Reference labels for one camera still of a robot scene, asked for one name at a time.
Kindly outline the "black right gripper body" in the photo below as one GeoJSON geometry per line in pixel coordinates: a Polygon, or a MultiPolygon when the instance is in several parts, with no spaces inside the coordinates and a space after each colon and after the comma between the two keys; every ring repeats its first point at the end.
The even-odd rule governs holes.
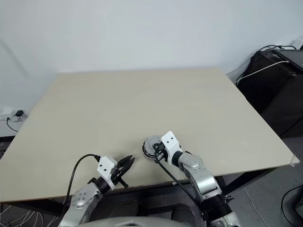
{"type": "Polygon", "coordinates": [[[168,160],[168,152],[162,142],[153,144],[154,149],[154,159],[155,162],[158,163],[162,159],[164,159],[165,162],[168,160]]]}

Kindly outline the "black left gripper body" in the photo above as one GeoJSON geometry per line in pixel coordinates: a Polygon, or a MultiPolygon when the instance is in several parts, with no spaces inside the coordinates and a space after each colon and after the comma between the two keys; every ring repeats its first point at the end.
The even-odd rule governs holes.
{"type": "Polygon", "coordinates": [[[128,188],[128,184],[122,179],[122,176],[127,172],[127,169],[127,164],[117,165],[116,170],[111,176],[111,181],[113,182],[114,186],[120,183],[125,189],[128,188]]]}

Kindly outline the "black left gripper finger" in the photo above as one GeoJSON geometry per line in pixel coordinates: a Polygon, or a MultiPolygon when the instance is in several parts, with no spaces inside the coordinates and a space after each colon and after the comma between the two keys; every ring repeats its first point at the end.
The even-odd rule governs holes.
{"type": "Polygon", "coordinates": [[[135,157],[133,157],[132,160],[125,167],[122,167],[121,172],[126,173],[131,168],[134,161],[135,161],[135,157]]]}
{"type": "Polygon", "coordinates": [[[125,167],[132,160],[132,158],[133,158],[132,155],[122,158],[121,160],[118,161],[117,167],[125,167]]]}

